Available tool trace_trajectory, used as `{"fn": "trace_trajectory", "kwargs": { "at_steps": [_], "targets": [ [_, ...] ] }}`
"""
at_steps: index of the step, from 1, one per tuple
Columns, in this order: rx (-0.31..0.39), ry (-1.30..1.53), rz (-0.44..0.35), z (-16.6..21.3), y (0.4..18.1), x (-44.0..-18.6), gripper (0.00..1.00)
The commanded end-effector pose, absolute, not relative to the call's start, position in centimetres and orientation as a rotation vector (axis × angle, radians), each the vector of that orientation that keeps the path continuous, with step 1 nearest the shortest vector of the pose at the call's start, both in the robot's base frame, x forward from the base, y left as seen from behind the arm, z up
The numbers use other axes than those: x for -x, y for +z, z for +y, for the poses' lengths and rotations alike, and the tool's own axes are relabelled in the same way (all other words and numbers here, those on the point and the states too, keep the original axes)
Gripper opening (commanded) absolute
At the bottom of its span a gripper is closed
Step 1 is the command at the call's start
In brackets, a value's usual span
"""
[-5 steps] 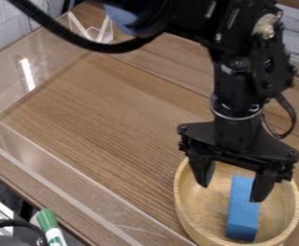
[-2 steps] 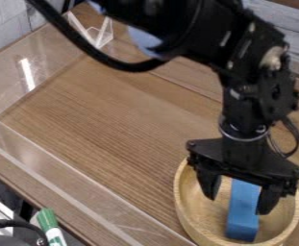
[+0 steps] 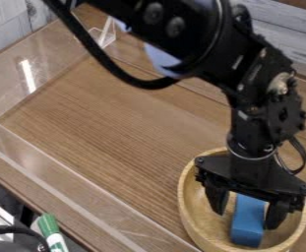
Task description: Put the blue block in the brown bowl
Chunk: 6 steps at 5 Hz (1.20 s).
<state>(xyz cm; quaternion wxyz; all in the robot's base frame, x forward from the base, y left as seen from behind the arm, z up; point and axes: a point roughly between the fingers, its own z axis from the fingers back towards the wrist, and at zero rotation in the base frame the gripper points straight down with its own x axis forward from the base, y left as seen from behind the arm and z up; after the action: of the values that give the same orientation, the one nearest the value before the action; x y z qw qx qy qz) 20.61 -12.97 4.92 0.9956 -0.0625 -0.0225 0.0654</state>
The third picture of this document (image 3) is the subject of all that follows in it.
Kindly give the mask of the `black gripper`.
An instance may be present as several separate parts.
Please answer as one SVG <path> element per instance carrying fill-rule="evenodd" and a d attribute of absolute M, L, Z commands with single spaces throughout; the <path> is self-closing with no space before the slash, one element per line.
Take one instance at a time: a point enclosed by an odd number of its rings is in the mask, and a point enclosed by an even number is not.
<path fill-rule="evenodd" d="M 246 160 L 230 153 L 204 155 L 194 159 L 196 180 L 205 187 L 212 210 L 222 216 L 229 192 L 269 202 L 265 226 L 277 229 L 288 213 L 303 211 L 306 182 L 289 174 L 273 157 Z"/>

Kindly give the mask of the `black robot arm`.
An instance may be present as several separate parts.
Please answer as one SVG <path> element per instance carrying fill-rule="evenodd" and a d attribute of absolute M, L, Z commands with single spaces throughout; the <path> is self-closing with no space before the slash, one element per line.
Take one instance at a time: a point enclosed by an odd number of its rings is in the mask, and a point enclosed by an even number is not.
<path fill-rule="evenodd" d="M 228 152 L 196 158 L 196 179 L 216 213 L 224 213 L 230 193 L 240 193 L 268 202 L 265 226 L 279 228 L 305 207 L 306 182 L 279 149 L 300 144 L 306 111 L 293 63 L 255 32 L 246 6 L 230 0 L 86 0 L 145 42 L 162 76 L 142 80 L 119 68 L 62 1 L 42 1 L 127 84 L 161 90 L 200 78 L 222 90 L 232 108 Z"/>

